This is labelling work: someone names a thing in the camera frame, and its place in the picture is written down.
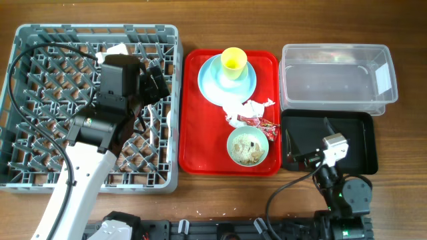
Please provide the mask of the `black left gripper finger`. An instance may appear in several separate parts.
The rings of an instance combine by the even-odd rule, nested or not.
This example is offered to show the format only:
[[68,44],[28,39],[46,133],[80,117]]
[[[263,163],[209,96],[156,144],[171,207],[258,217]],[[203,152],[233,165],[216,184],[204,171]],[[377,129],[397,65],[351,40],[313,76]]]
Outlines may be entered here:
[[144,105],[157,101],[157,87],[150,75],[143,73],[139,76],[139,95]]
[[157,87],[157,99],[163,99],[164,97],[169,96],[170,91],[164,79],[162,70],[158,66],[150,67],[149,75],[151,76]]

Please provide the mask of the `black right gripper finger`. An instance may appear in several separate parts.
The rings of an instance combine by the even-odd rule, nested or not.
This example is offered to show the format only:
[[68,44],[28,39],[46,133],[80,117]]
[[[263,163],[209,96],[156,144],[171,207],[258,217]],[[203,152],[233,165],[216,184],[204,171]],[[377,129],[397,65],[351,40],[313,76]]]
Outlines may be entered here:
[[290,135],[290,132],[288,131],[288,129],[285,130],[285,136],[286,136],[286,155],[288,157],[295,157],[297,155],[300,155],[301,152],[296,142]]
[[327,117],[323,118],[324,125],[330,135],[335,135],[336,131]]

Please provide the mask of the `red snack wrapper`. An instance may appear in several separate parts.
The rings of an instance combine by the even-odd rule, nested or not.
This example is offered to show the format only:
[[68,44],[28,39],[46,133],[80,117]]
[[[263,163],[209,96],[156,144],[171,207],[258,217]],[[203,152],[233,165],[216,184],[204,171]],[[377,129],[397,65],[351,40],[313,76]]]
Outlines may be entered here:
[[280,125],[272,123],[262,117],[243,117],[238,115],[238,120],[259,129],[269,141],[275,141],[280,132]]

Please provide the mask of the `white plastic spoon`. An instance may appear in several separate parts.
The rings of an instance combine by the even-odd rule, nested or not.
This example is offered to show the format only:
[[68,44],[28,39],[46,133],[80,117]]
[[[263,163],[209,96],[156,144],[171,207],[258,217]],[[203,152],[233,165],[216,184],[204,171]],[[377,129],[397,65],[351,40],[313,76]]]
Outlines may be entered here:
[[168,137],[169,137],[171,135],[171,131],[172,131],[172,128],[171,128],[171,111],[169,111],[167,113],[166,123],[167,123],[167,128],[168,128]]

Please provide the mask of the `green bowl with food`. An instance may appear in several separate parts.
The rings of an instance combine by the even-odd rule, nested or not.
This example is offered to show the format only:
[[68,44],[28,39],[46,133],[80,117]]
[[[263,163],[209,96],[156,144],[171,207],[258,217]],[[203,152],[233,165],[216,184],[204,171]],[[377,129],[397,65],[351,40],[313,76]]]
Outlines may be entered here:
[[266,159],[270,149],[265,134],[252,126],[234,129],[226,145],[232,161],[243,167],[260,165]]

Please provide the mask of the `white napkin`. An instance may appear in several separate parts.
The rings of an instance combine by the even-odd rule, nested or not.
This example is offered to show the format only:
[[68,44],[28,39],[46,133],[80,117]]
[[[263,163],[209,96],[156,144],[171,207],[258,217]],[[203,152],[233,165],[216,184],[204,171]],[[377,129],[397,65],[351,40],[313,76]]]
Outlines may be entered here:
[[264,116],[266,107],[275,105],[271,99],[265,103],[248,100],[247,103],[240,103],[237,100],[231,100],[226,103],[222,109],[226,113],[226,121],[234,128],[243,127],[246,125],[243,121],[238,120],[238,117],[260,118]]

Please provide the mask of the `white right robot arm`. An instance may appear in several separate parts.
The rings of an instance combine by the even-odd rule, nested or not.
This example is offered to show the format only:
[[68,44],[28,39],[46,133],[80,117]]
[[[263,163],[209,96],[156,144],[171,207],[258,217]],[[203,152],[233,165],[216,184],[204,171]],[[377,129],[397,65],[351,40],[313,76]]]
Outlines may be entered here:
[[337,162],[346,157],[348,140],[325,117],[329,135],[324,146],[310,153],[289,153],[288,161],[299,170],[313,171],[312,180],[328,210],[316,211],[311,219],[283,220],[284,239],[373,239],[370,213],[372,182],[361,175],[343,175]]

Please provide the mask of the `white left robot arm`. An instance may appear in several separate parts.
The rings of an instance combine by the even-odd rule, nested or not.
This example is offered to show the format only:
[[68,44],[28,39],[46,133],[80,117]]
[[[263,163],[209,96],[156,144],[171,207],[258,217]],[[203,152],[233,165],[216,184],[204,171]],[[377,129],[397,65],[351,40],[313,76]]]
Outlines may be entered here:
[[141,110],[169,94],[158,66],[101,68],[95,104],[72,119],[66,148],[70,162],[63,164],[34,239],[82,238],[101,185],[136,133]]

